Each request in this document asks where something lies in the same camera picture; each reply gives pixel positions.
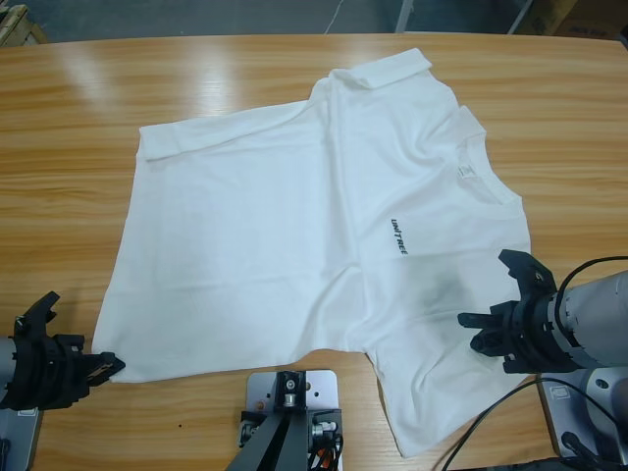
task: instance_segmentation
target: t-shirt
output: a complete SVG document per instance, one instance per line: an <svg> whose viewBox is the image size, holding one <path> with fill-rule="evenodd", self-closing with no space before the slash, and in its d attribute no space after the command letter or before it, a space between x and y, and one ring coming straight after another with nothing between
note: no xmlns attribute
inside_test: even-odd
<svg viewBox="0 0 628 471"><path fill-rule="evenodd" d="M412 49L306 101L142 128L93 342L127 363L113 381L365 352L404 456L516 385L456 315L518 298L497 256L530 248L522 201L430 67Z"/></svg>

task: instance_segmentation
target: metal plate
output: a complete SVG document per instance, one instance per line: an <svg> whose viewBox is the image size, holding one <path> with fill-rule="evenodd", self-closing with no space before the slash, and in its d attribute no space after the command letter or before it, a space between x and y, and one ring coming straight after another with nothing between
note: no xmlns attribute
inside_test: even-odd
<svg viewBox="0 0 628 471"><path fill-rule="evenodd" d="M37 409L0 410L0 438L11 443L7 471L26 471L32 464L43 414Z"/></svg>
<svg viewBox="0 0 628 471"><path fill-rule="evenodd" d="M275 403L276 372L252 373L246 384L246 410L271 413ZM308 370L305 379L309 389L305 392L305 403L309 410L340 409L338 377L332 370ZM342 471L342 455L339 471Z"/></svg>
<svg viewBox="0 0 628 471"><path fill-rule="evenodd" d="M545 373L542 378L557 378L584 390L613 417L628 425L625 412L628 408L628 395L625 394L628 368ZM618 438L612 423L589 404L589 401L558 383L542 383L541 390L549 431L552 434L554 448L560 456L574 455L560 440L564 432L573 432L592 452L599 454L601 449L612 449L624 464L627 463L628 445Z"/></svg>

